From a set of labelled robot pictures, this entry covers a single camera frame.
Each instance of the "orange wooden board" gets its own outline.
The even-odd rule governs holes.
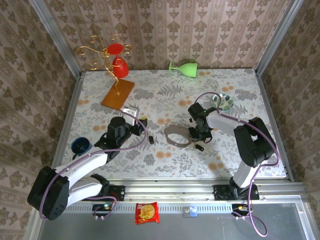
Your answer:
[[[117,88],[115,87],[115,84],[116,83],[112,85],[110,91],[101,102],[101,105],[120,111],[131,90],[134,88],[135,83],[119,78],[119,83],[116,86]]]

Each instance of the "snack bag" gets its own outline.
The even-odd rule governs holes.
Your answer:
[[[135,224],[150,222],[156,222],[157,224],[160,222],[158,204],[156,202],[147,204],[137,203],[135,206]]]

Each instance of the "damask wallpaper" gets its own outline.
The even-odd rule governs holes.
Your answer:
[[[22,239],[27,196],[51,163],[75,79],[25,0],[0,1],[0,240]]]
[[[132,70],[195,60],[200,68],[257,65],[289,0],[45,0],[82,71],[76,49],[92,35],[132,45]]]
[[[304,0],[262,79],[291,168],[320,226],[319,0]]]

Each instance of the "gray floor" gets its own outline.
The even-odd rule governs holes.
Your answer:
[[[294,203],[256,204],[253,215],[267,226],[269,240],[306,239]],[[256,224],[263,231],[260,223]],[[135,224],[134,214],[115,213],[104,221],[91,214],[66,213],[46,221],[38,240],[260,240],[250,220],[231,214],[161,214],[160,223]]]

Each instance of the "floral tablecloth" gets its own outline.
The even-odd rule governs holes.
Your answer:
[[[260,117],[273,136],[265,104],[252,69],[206,69],[198,70],[196,78],[171,74],[167,70],[130,71],[125,78],[135,82],[135,87],[125,106],[137,106],[139,118],[147,116],[148,133],[154,144],[145,141],[140,147],[122,151],[108,164],[96,169],[106,178],[229,178],[241,162],[235,138],[215,129],[213,140],[199,151],[190,144],[179,148],[167,143],[164,129],[169,125],[193,126],[189,122],[189,106],[202,93],[214,91],[232,97],[234,106],[227,114],[243,119]],[[92,145],[106,132],[112,117],[121,114],[101,105],[113,82],[103,71],[86,72],[82,91],[68,137],[63,163],[72,161],[71,143],[78,137],[86,137]],[[199,102],[209,108],[210,98],[204,96]],[[122,146],[138,144],[143,136],[132,135]],[[90,152],[99,150],[93,147]],[[258,178],[284,178],[282,162],[277,167],[265,167]]]

